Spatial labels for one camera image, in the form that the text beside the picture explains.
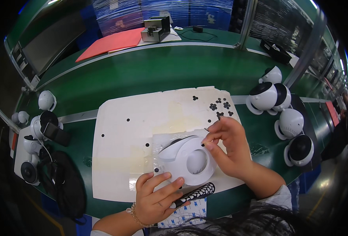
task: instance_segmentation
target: black bag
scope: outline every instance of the black bag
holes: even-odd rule
[[[46,192],[57,201],[60,212],[76,224],[84,225],[86,221],[78,220],[86,209],[86,193],[81,175],[65,152],[53,152],[52,159],[53,162],[49,157],[43,158],[38,164],[39,180]],[[48,175],[43,170],[44,166],[47,166]]]

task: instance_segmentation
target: power adapter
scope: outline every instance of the power adapter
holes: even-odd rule
[[[203,27],[200,27],[200,26],[193,26],[192,29],[195,32],[198,32],[198,33],[202,33],[203,32]]]

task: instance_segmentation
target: sleeve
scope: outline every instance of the sleeve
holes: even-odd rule
[[[100,231],[100,230],[92,230],[90,233],[90,236],[112,236],[112,235],[105,233],[103,231]]]
[[[286,185],[282,185],[274,195],[257,202],[277,205],[292,210],[292,195]]]

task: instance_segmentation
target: worker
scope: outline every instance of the worker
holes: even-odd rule
[[[335,126],[334,131],[331,134],[331,139],[329,143],[327,144],[327,146],[324,148],[324,150],[321,153],[321,158],[323,161],[336,158],[339,154],[342,153],[342,151],[345,149],[346,145],[348,144],[348,131],[347,131],[348,93],[347,91],[344,91],[342,96],[343,96],[344,104],[347,107],[347,111],[340,109],[341,120]]]
[[[243,180],[254,192],[258,201],[248,209],[216,220],[206,219],[202,225],[163,229],[151,235],[311,235],[313,229],[305,220],[292,213],[291,193],[284,179],[250,159],[245,130],[231,117],[220,117],[209,128],[203,140],[220,169],[228,176]],[[217,145],[226,147],[225,154]],[[136,203],[132,211],[122,211],[99,220],[91,236],[130,236],[138,230],[161,222],[175,209],[169,206],[181,198],[177,190],[185,183],[179,177],[171,184],[153,191],[171,177],[169,172],[154,177],[153,172],[143,174],[136,182]],[[213,202],[223,206],[223,202]]]

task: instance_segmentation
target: beaded bracelet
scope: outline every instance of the beaded bracelet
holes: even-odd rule
[[[143,223],[141,223],[141,222],[139,221],[139,219],[136,217],[136,214],[135,214],[135,208],[136,208],[136,202],[134,202],[130,208],[127,208],[127,209],[126,209],[126,212],[128,212],[129,214],[131,214],[131,215],[133,216],[133,218],[135,219],[135,221],[136,221],[139,225],[141,225],[142,227],[144,227],[144,228],[153,227],[154,224],[145,225],[145,224],[143,224]]]

